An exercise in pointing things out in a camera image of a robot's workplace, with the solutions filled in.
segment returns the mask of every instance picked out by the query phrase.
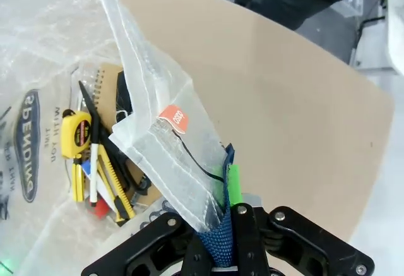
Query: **metal bolt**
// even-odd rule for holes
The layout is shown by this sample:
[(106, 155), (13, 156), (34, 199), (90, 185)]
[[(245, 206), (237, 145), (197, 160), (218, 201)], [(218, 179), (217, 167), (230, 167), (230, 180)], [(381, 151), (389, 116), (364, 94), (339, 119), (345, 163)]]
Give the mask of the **metal bolt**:
[(367, 269), (366, 269), (366, 267), (365, 267), (364, 265), (358, 265), (358, 266), (356, 267), (356, 274), (358, 274), (358, 275), (365, 275), (366, 272), (367, 272)]
[(241, 205), (241, 206), (239, 206), (239, 207), (237, 208), (237, 211), (238, 211), (239, 214), (245, 214), (245, 213), (247, 213), (247, 208), (246, 208), (246, 207), (243, 207), (243, 206)]
[(285, 220), (285, 214), (283, 212), (277, 212), (275, 213), (275, 219), (277, 219), (277, 221), (283, 221)]
[(167, 224), (171, 227), (173, 227), (174, 225), (177, 224), (177, 221), (174, 218), (169, 219), (169, 221), (167, 221)]

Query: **clear plastic bag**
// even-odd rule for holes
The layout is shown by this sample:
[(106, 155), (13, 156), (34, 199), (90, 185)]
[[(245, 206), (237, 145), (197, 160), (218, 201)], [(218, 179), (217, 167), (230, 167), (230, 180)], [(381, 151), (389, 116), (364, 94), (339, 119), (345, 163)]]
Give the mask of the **clear plastic bag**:
[[(79, 275), (119, 230), (72, 201), (60, 155), (61, 112), (101, 63), (123, 64), (134, 111), (113, 141), (196, 229), (220, 220), (222, 183), (201, 168), (221, 176), (225, 151), (188, 75), (129, 11), (118, 0), (0, 0), (0, 261), (15, 275)], [(195, 160), (157, 119), (169, 104), (189, 116), (182, 140)]]

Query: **brown notebook cover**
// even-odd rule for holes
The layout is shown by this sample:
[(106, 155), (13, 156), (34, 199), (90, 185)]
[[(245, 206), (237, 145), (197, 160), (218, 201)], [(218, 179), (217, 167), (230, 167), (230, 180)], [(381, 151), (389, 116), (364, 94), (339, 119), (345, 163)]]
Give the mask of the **brown notebook cover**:
[[(122, 66), (115, 64), (102, 64), (95, 81), (94, 103), (104, 126), (112, 132), (112, 126), (116, 123), (116, 88), (118, 74), (123, 70)], [(128, 169), (137, 183), (140, 182), (143, 172), (128, 159)], [(129, 190), (127, 196), (132, 197), (134, 191)], [(152, 184), (146, 196), (140, 196), (138, 203), (141, 205), (151, 205), (159, 199), (161, 194)]]

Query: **orange tag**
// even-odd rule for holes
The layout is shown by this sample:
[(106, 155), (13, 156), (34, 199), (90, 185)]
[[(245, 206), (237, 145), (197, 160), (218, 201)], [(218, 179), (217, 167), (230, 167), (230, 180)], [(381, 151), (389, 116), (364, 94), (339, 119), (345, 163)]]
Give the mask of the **orange tag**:
[(187, 131), (188, 116), (174, 104), (166, 107), (158, 118), (167, 120), (172, 125), (172, 127), (180, 134), (185, 134), (185, 132)]

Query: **tape measure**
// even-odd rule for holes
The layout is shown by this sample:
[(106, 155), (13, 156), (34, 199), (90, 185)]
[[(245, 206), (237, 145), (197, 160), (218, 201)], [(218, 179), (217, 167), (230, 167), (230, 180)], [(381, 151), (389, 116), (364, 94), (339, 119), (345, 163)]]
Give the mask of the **tape measure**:
[(75, 158), (90, 144), (91, 115), (82, 111), (64, 110), (61, 128), (61, 151), (66, 158)]

